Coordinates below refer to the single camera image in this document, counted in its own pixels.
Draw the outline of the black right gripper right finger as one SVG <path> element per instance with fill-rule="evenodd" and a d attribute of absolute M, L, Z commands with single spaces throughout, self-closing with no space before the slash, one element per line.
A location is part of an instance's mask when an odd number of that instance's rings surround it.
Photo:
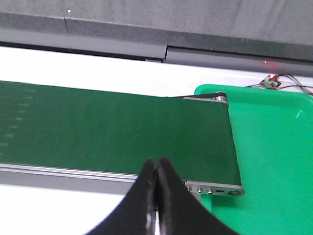
<path fill-rule="evenodd" d="M 170 160 L 157 163 L 157 195 L 162 235 L 235 235 L 188 191 Z"/>

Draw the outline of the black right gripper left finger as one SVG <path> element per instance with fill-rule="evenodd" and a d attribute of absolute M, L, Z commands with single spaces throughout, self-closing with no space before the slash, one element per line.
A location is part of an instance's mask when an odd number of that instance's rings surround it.
<path fill-rule="evenodd" d="M 136 181 L 123 200 L 89 235 L 153 235 L 155 233 L 154 161 L 144 162 Z"/>

